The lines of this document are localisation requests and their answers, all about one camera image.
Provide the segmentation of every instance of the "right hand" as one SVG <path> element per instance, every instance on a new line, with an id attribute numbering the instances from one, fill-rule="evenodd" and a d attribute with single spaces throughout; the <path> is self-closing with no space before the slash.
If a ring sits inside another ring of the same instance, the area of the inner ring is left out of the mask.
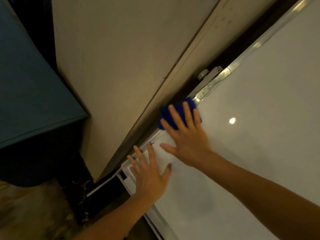
<path id="1" fill-rule="evenodd" d="M 198 110 L 193 110 L 193 121 L 188 103 L 183 102 L 182 105 L 187 127 L 183 123 L 174 106 L 170 105 L 170 114 L 179 130 L 175 131 L 165 119 L 161 120 L 161 124 L 175 141 L 176 147 L 165 143 L 161 143 L 160 146 L 166 152 L 171 153 L 186 165 L 197 168 L 198 165 L 201 165 L 201 162 L 212 153 L 212 150 L 208 137 L 201 127 Z"/>

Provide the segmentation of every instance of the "finger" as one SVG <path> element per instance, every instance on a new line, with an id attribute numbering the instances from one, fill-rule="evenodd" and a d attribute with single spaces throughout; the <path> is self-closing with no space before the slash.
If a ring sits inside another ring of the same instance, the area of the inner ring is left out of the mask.
<path id="1" fill-rule="evenodd" d="M 198 109 L 193 110 L 193 118 L 194 118 L 194 125 L 197 129 L 202 129 L 201 127 L 201 119 Z"/>
<path id="2" fill-rule="evenodd" d="M 139 159 L 141 166 L 145 167 L 147 165 L 146 158 L 144 157 L 144 155 L 136 145 L 133 148 L 134 148 L 134 151 L 136 152 L 136 155 Z"/>
<path id="3" fill-rule="evenodd" d="M 132 156 L 127 155 L 127 158 L 129 159 L 130 163 L 132 164 L 132 166 L 134 167 L 134 169 L 138 172 L 140 172 L 140 166 L 139 164 L 136 162 L 136 160 L 133 159 Z"/>
<path id="4" fill-rule="evenodd" d="M 172 104 L 169 105 L 169 111 L 178 129 L 181 131 L 186 131 L 187 130 L 186 126 L 184 125 L 180 115 L 178 114 L 178 112 L 176 111 L 176 109 Z"/>
<path id="5" fill-rule="evenodd" d="M 166 166 L 166 168 L 164 170 L 164 173 L 161 175 L 161 179 L 165 184 L 167 184 L 167 182 L 168 182 L 168 180 L 170 178 L 171 172 L 172 172 L 172 164 L 169 163 Z"/>
<path id="6" fill-rule="evenodd" d="M 151 143 L 147 144 L 147 148 L 148 148 L 148 155 L 149 155 L 149 162 L 150 162 L 150 166 L 152 167 L 157 167 L 157 162 L 156 162 L 156 155 L 155 155 L 155 151 L 153 150 L 153 147 L 151 145 Z"/>
<path id="7" fill-rule="evenodd" d="M 165 150 L 166 152 L 174 155 L 176 157 L 177 155 L 177 149 L 169 144 L 166 144 L 166 143 L 161 143 L 160 144 L 160 147 Z"/>
<path id="8" fill-rule="evenodd" d="M 186 125 L 188 126 L 189 129 L 194 129 L 195 125 L 193 123 L 191 111 L 188 105 L 188 102 L 183 102 L 183 111 L 184 111 L 184 117 L 186 118 Z"/>
<path id="9" fill-rule="evenodd" d="M 167 131 L 167 133 L 172 137 L 172 139 L 177 140 L 178 133 L 169 125 L 169 123 L 165 119 L 161 119 L 161 124 L 163 128 Z"/>
<path id="10" fill-rule="evenodd" d="M 130 171 L 132 172 L 133 176 L 137 179 L 138 172 L 134 169 L 134 167 L 130 167 Z"/>

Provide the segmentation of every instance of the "floor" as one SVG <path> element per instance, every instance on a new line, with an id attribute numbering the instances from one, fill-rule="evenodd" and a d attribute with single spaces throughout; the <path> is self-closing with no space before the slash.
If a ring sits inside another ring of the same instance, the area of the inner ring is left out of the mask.
<path id="1" fill-rule="evenodd" d="M 127 192 L 122 193 L 84 226 L 79 226 L 55 179 L 31 188 L 0 181 L 0 239 L 69 240 L 129 197 Z M 127 237 L 127 240 L 136 239 L 157 239 L 144 218 L 137 222 Z"/>

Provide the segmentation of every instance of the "left hand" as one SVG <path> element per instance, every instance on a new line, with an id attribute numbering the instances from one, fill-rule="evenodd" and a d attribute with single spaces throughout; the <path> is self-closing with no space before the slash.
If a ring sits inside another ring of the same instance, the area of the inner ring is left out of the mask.
<path id="1" fill-rule="evenodd" d="M 149 161 L 148 165 L 146 158 L 137 146 L 134 146 L 139 162 L 136 162 L 130 155 L 127 156 L 133 167 L 130 171 L 136 178 L 136 193 L 137 197 L 146 199 L 153 205 L 164 193 L 167 182 L 171 175 L 172 164 L 169 163 L 162 175 L 159 174 L 158 164 L 156 162 L 155 152 L 152 145 L 148 143 Z"/>

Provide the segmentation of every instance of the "blue cloth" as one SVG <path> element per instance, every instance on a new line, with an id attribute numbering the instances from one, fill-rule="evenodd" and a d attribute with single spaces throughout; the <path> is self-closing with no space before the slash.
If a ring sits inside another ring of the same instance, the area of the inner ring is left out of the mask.
<path id="1" fill-rule="evenodd" d="M 188 105 L 189 105 L 189 108 L 190 108 L 191 114 L 192 114 L 192 119 L 194 119 L 194 118 L 193 118 L 193 112 L 192 112 L 192 111 L 193 111 L 195 108 L 197 108 L 197 106 L 196 106 L 195 102 L 194 102 L 190 97 L 187 97 L 186 99 L 184 99 L 184 100 L 181 101 L 180 103 L 174 105 L 174 108 L 176 109 L 176 111 L 178 112 L 178 114 L 180 115 L 180 117 L 182 118 L 183 123 L 187 126 L 187 124 L 186 124 L 186 118 L 185 118 L 185 116 L 184 116 L 184 111 L 183 111 L 183 106 L 182 106 L 182 103 L 185 102 L 185 101 L 188 102 Z M 158 128 L 159 128 L 160 130 L 164 130 L 164 128 L 163 128 L 163 126 L 162 126 L 162 124 L 161 124 L 160 121 L 161 121 L 161 119 L 165 119 L 165 120 L 169 123 L 169 125 L 171 125 L 172 128 L 174 128 L 175 130 L 178 130 L 177 125 L 175 124 L 173 118 L 171 117 L 169 108 L 168 108 L 167 106 L 164 106 L 164 107 L 161 107 L 160 110 L 161 110 L 161 113 L 162 113 L 162 117 L 161 117 L 160 120 L 158 121 Z"/>

